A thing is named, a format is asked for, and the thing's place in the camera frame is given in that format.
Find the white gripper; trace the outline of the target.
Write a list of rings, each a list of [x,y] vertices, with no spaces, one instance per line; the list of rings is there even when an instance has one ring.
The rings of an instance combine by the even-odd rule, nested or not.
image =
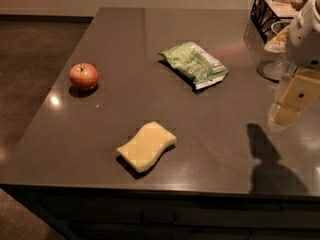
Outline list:
[[[287,59],[302,70],[279,82],[269,120],[281,126],[294,123],[320,96],[320,0],[308,0],[289,25]]]

